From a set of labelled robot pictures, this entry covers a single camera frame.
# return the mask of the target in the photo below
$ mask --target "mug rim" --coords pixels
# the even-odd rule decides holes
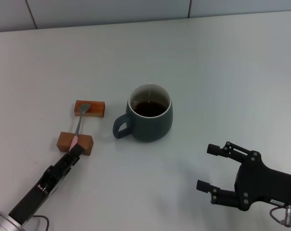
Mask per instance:
[[[153,117],[146,117],[146,116],[143,116],[143,115],[140,115],[140,114],[136,113],[136,112],[132,109],[132,107],[131,107],[131,105],[130,105],[130,98],[131,98],[132,93],[134,93],[135,90],[137,90],[138,88],[143,87],[143,86],[147,86],[147,85],[154,85],[154,86],[160,87],[160,88],[162,88],[163,90],[165,90],[166,93],[168,94],[169,101],[170,101],[169,106],[168,106],[168,108],[167,108],[167,109],[166,109],[162,114],[160,114],[160,115],[153,116]],[[137,116],[140,116],[140,117],[142,117],[142,118],[145,118],[145,119],[155,119],[155,118],[161,117],[161,116],[163,116],[164,114],[166,114],[166,113],[170,110],[170,108],[171,108],[172,99],[171,99],[171,97],[170,97],[168,91],[167,91],[165,88],[163,88],[162,86],[160,86],[160,85],[157,85],[157,84],[154,84],[154,83],[142,84],[142,85],[137,86],[137,87],[132,91],[132,93],[130,94],[130,96],[129,96],[129,98],[128,98],[128,106],[129,106],[130,110],[131,110],[134,114],[136,114]]]

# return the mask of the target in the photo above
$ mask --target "metal cylinder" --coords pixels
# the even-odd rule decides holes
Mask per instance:
[[[0,231],[25,231],[21,225],[10,216],[0,212]]]
[[[290,205],[285,207],[284,226],[288,228],[291,227],[291,206]]]

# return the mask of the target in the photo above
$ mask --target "gray wall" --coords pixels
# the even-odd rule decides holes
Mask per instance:
[[[190,0],[28,0],[37,28],[187,18]],[[291,10],[291,0],[192,0],[190,17]],[[0,32],[35,29],[26,0],[0,0]]]

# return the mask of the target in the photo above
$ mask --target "cable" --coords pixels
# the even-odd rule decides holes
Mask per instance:
[[[269,214],[270,214],[270,216],[272,217],[273,220],[275,220],[276,222],[278,222],[280,225],[283,225],[284,220],[279,221],[277,218],[275,218],[274,215],[272,215],[272,212],[275,211],[275,210],[277,210],[277,209],[279,209],[279,208],[281,208],[281,207],[275,207],[275,208],[271,209],[269,211]]]
[[[48,219],[48,217],[43,216],[43,215],[33,215],[32,217],[33,218],[45,218],[46,221],[47,221],[46,231],[48,231],[48,228],[49,228],[49,219]]]

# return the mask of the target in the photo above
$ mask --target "mug handle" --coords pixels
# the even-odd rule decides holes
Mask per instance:
[[[123,138],[127,135],[129,135],[131,133],[131,129],[129,127],[119,131],[120,127],[122,126],[122,124],[126,123],[128,126],[128,123],[130,122],[130,118],[124,114],[121,115],[120,117],[118,117],[114,124],[113,124],[113,135],[114,137],[116,137],[117,139]]]

